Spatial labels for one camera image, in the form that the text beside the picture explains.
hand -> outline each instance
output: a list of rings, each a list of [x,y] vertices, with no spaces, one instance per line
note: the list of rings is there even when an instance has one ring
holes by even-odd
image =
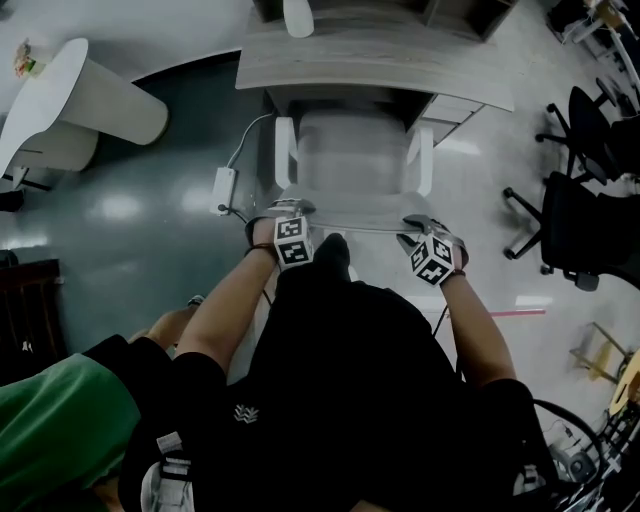
[[[264,218],[256,222],[253,227],[253,245],[272,244],[275,228],[275,219]]]
[[[116,476],[106,481],[101,480],[91,488],[109,512],[124,512],[118,497],[118,482],[119,477]]]
[[[452,235],[444,224],[435,219],[431,219],[427,215],[409,215],[402,220],[410,226],[420,228],[420,231],[425,235],[432,233],[441,240],[448,240],[451,242],[453,245],[453,268],[456,270],[462,270],[467,266],[467,263],[469,263],[469,253],[464,245],[464,241],[457,236]],[[410,249],[410,247],[413,247],[415,243],[412,243],[411,239],[405,239],[406,235],[404,234],[400,234],[398,237],[399,241],[404,240],[405,244],[402,244],[401,242],[401,245],[403,245],[403,249],[405,249],[407,255],[411,254],[412,249]]]

glove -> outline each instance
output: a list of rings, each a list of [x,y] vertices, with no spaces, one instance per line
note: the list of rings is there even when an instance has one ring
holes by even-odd
[[[460,266],[459,270],[462,270],[467,266],[467,264],[469,263],[469,253],[467,252],[464,240],[458,238],[455,235],[452,235],[444,224],[441,224],[437,220],[434,220],[427,215],[409,215],[402,220],[410,226],[420,229],[420,232],[423,235],[428,235],[429,233],[431,233],[440,240],[448,240],[449,242],[451,242],[453,244],[454,251],[457,250],[460,252],[461,257],[460,261],[458,262]],[[416,246],[419,244],[419,242],[414,241],[411,237],[405,234],[398,234],[396,235],[396,238],[400,243],[400,246],[404,249],[408,256],[411,255]]]
[[[308,215],[316,211],[316,207],[311,201],[306,199],[278,199],[269,205],[265,211],[254,217],[244,228],[245,235],[249,241],[249,246],[253,246],[253,228],[260,219],[278,217],[299,217]]]

power adapter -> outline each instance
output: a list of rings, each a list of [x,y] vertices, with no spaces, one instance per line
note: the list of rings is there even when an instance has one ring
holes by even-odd
[[[229,215],[233,186],[236,182],[237,171],[229,167],[218,167],[216,181],[211,193],[209,211],[215,215]]]

white table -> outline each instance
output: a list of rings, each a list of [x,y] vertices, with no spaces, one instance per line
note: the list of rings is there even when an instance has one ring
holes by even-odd
[[[80,171],[98,132],[145,145],[163,133],[164,103],[91,61],[86,39],[67,42],[18,93],[0,136],[0,176],[10,166]]]

wrist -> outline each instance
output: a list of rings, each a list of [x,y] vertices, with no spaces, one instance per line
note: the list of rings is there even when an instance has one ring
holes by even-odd
[[[449,276],[447,276],[447,278],[442,283],[440,283],[440,288],[444,290],[445,287],[449,286],[449,284],[455,283],[456,281],[460,280],[466,281],[467,274],[464,270],[455,269],[451,274],[449,274]]]
[[[273,244],[254,244],[244,253],[245,258],[253,254],[260,254],[263,258],[268,258],[273,263],[273,266],[278,263],[278,252]]]

